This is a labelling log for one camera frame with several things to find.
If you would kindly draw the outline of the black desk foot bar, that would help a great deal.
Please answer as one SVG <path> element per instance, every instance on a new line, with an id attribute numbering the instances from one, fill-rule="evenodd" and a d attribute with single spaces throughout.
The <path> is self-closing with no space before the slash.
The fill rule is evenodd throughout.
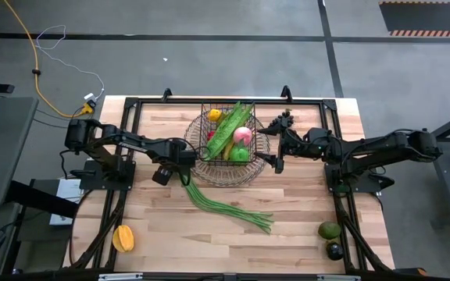
<path id="1" fill-rule="evenodd" d="M 35 189 L 30 185 L 15 180 L 9 185 L 5 201 L 67 218 L 73 218 L 78 209 L 78 203 Z"/>

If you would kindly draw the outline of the yellow-orange starfruit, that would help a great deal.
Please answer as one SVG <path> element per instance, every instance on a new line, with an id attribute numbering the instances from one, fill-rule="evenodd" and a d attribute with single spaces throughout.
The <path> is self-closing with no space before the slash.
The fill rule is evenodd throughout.
<path id="1" fill-rule="evenodd" d="M 112 235 L 112 245 L 118 252 L 129 252 L 134 249 L 134 235 L 127 225 L 118 226 Z"/>

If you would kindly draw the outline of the silver aluminium bracket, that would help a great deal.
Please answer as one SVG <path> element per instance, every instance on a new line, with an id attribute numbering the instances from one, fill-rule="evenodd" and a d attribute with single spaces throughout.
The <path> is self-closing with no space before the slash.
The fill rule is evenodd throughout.
<path id="1" fill-rule="evenodd" d="M 318 275 L 316 281 L 362 281 L 360 276 L 349 275 Z"/>
<path id="2" fill-rule="evenodd" d="M 98 281 L 142 281 L 141 272 L 109 273 L 98 276 Z"/>

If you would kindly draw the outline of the black mat hazard-striped edge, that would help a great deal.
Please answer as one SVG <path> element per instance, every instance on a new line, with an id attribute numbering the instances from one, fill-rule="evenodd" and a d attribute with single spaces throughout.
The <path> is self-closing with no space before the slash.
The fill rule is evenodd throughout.
<path id="1" fill-rule="evenodd" d="M 450 1 L 388 0 L 379 7 L 392 37 L 450 37 Z"/>

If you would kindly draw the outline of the green leafy vegetable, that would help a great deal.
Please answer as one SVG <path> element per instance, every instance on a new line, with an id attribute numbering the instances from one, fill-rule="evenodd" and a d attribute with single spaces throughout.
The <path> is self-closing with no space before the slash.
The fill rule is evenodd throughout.
<path id="1" fill-rule="evenodd" d="M 206 145 L 204 154 L 206 161 L 214 159 L 225 148 L 234 131 L 249 120 L 253 108 L 253 104 L 243 105 L 238 101 L 231 110 L 226 111 L 226 116 Z"/>

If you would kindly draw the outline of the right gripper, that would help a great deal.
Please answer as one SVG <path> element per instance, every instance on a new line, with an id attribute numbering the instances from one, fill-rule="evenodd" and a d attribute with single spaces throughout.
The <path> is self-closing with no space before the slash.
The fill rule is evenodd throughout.
<path id="1" fill-rule="evenodd" d="M 279 135 L 279 145 L 277 156 L 263 152 L 256 152 L 255 156 L 274 168 L 276 174 L 284 171 L 284 156 L 290 155 L 302 158 L 319 159 L 322 158 L 330 143 L 330 130 L 323 128 L 311 128 L 300 137 L 292 128 L 284 128 L 280 123 L 262 128 L 256 131 L 265 135 Z"/>

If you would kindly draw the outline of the pink peach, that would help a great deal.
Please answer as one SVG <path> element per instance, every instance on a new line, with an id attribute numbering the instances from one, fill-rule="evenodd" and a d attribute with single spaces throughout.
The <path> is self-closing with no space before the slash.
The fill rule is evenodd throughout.
<path id="1" fill-rule="evenodd" d="M 252 131 L 245 126 L 238 127 L 233 133 L 233 141 L 235 144 L 248 146 L 252 141 Z"/>

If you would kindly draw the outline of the long green beans bunch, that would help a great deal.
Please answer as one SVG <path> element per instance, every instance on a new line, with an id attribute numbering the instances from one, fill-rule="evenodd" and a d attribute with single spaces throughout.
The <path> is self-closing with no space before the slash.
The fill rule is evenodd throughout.
<path id="1" fill-rule="evenodd" d="M 193 179 L 191 179 L 191 183 L 188 186 L 183 188 L 194 206 L 202 211 L 234 217 L 257 226 L 264 233 L 271 234 L 271 225 L 273 224 L 273 220 L 270 217 L 273 215 L 272 213 L 252 212 L 244 210 L 243 208 L 211 200 L 199 190 Z"/>

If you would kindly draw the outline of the yellow banana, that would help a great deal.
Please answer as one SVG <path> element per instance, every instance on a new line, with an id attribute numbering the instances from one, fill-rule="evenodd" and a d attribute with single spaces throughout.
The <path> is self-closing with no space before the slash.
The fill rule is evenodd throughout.
<path id="1" fill-rule="evenodd" d="M 228 160 L 230 159 L 230 153 L 231 153 L 232 148 L 234 147 L 234 144 L 235 144 L 234 140 L 231 139 L 231 140 L 226 144 L 225 148 L 223 149 L 223 154 L 222 154 L 222 156 L 223 156 L 223 160 L 224 160 L 224 161 L 228 161 Z"/>

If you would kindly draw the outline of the dark green avocado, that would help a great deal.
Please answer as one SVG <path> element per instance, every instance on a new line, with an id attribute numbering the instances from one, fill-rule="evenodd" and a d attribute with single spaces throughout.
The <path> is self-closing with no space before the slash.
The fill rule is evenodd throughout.
<path id="1" fill-rule="evenodd" d="M 341 260 L 344 257 L 343 247 L 337 242 L 330 242 L 326 245 L 327 257 L 332 261 Z"/>

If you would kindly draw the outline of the dark purple grapes bunch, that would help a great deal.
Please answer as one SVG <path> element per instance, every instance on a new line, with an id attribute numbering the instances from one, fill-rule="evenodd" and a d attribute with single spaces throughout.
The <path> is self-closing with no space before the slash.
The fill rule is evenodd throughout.
<path id="1" fill-rule="evenodd" d="M 269 124 L 269 128 L 277 128 L 279 130 L 291 127 L 294 124 L 294 116 L 289 110 L 285 110 L 280 115 L 278 115 Z"/>

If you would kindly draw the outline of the white flat box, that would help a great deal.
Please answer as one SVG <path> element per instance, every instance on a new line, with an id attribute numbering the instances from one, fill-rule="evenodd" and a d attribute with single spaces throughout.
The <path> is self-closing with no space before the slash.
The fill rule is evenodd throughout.
<path id="1" fill-rule="evenodd" d="M 71 179 L 65 180 L 61 179 L 59 181 L 58 190 L 56 195 L 62 197 L 73 203 L 78 203 L 82 197 L 83 191 L 80 189 L 80 180 Z M 50 226 L 68 226 L 72 224 L 72 219 L 61 216 L 61 215 L 51 215 L 49 220 Z"/>

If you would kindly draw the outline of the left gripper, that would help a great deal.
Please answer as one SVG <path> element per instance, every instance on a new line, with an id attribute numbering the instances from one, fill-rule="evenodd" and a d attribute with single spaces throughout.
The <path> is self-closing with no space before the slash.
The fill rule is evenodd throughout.
<path id="1" fill-rule="evenodd" d="M 165 139 L 162 142 L 162 151 L 157 157 L 157 162 L 168 168 L 178 168 L 183 187 L 191 183 L 191 177 L 197 176 L 197 151 L 185 139 Z"/>

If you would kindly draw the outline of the green apple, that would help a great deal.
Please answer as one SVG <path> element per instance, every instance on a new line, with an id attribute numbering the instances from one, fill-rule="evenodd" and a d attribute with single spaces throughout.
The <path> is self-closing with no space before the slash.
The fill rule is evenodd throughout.
<path id="1" fill-rule="evenodd" d="M 234 145 L 230 150 L 230 162 L 236 162 L 240 165 L 246 165 L 249 162 L 249 151 L 243 145 Z"/>

